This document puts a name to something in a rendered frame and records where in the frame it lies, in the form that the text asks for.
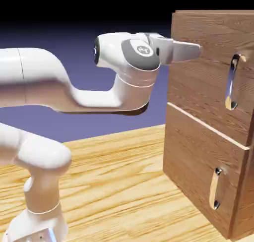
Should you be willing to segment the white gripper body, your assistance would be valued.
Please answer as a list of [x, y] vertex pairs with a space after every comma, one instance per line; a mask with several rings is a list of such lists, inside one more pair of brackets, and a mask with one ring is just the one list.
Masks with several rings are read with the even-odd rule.
[[194, 60], [200, 56], [201, 51], [202, 46], [199, 44], [174, 40], [172, 62]]

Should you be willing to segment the brown wooden cabinet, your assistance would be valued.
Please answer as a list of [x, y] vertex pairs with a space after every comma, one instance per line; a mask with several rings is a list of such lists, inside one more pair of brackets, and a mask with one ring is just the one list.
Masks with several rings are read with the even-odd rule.
[[169, 69], [163, 172], [223, 237], [254, 242], [254, 10], [178, 10], [171, 36], [202, 52]]

